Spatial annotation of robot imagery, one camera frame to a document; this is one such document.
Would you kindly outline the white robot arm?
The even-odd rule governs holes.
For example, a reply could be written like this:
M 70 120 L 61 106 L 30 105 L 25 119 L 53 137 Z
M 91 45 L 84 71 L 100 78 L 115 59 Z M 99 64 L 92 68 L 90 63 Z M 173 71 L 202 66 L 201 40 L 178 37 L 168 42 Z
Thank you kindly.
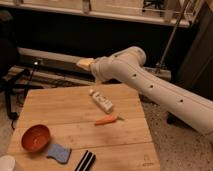
M 136 46 L 109 57 L 82 58 L 77 66 L 100 82 L 116 79 L 163 105 L 169 112 L 205 136 L 213 136 L 213 101 L 169 83 L 143 68 L 145 52 Z

